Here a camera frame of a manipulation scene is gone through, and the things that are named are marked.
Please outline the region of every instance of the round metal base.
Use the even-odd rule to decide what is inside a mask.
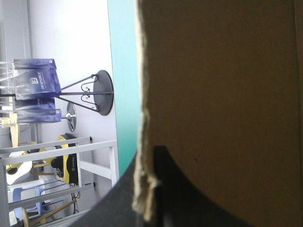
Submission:
[[[100,70],[94,82],[94,92],[109,92],[106,95],[94,95],[94,102],[99,113],[108,115],[113,107],[114,88],[113,82],[108,72]]]
[[[70,131],[75,131],[76,130],[76,125],[77,125],[77,115],[76,115],[76,107],[72,103],[67,104],[66,108],[66,120],[67,120],[67,125]]]

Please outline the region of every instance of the blue stool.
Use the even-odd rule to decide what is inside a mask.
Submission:
[[[39,196],[39,195],[41,195],[42,192],[44,192],[46,190],[66,185],[66,183],[62,183],[62,184],[58,184],[58,185],[55,185],[55,186],[52,186],[52,187],[48,187],[48,188],[39,188],[39,187],[41,187],[43,185],[46,185],[46,184],[49,184],[49,183],[55,183],[55,182],[58,182],[58,180],[52,181],[52,182],[38,184],[38,185],[35,185],[35,186],[32,186],[32,187],[28,187],[28,188],[15,188],[14,191],[13,191],[13,202],[20,201],[21,200],[21,193],[23,191],[26,191],[26,190],[35,189],[35,196]],[[55,203],[58,203],[58,202],[62,202],[62,201],[63,200],[56,201],[56,202],[49,202],[49,203],[46,203],[46,204],[42,204],[42,202],[37,202],[35,206],[33,206],[31,208],[28,208],[27,210],[28,211],[32,211],[32,210],[37,209],[38,215],[43,215],[44,213],[50,212],[50,210],[46,210],[45,209],[46,206],[50,206],[52,204],[55,204]],[[22,207],[15,208],[14,212],[15,212],[16,217],[19,220],[21,220],[22,219]]]

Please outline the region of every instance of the brown cardboard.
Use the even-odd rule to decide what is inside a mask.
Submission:
[[[139,2],[148,122],[137,169],[151,176],[142,174],[141,201],[153,180],[152,148],[166,145],[190,181],[237,217],[258,227],[302,226],[294,6]]]

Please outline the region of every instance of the yellow machine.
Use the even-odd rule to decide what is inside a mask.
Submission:
[[[66,133],[64,135],[60,135],[58,137],[58,140],[70,140],[75,139],[75,137],[69,133]],[[68,147],[74,147],[76,144],[63,144],[61,146],[57,146],[57,149],[60,148],[68,148]],[[74,183],[75,185],[78,185],[78,167],[77,167],[77,155],[71,154],[71,155],[63,155],[54,158],[51,161],[51,165],[53,168],[57,169],[57,175],[60,177],[60,179],[68,184]]]
[[[74,139],[75,137],[69,133],[64,135],[60,135],[58,140],[69,140]],[[63,144],[61,146],[57,146],[56,149],[73,147],[76,144]],[[24,151],[21,155],[31,154],[35,152],[43,152],[44,148],[41,149],[32,149]],[[68,184],[74,183],[78,185],[78,167],[77,167],[77,155],[63,155],[59,157],[51,157],[43,160],[47,164],[50,164],[53,168],[56,168],[56,174],[60,177],[60,180],[66,182]],[[12,164],[6,166],[6,171],[9,175],[13,175],[18,171],[18,168],[22,165],[22,163]]]

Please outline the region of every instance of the bag logo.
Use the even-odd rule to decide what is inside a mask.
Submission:
[[[38,84],[39,83],[38,79],[35,78],[35,77],[31,78],[30,82],[31,82],[31,84]]]

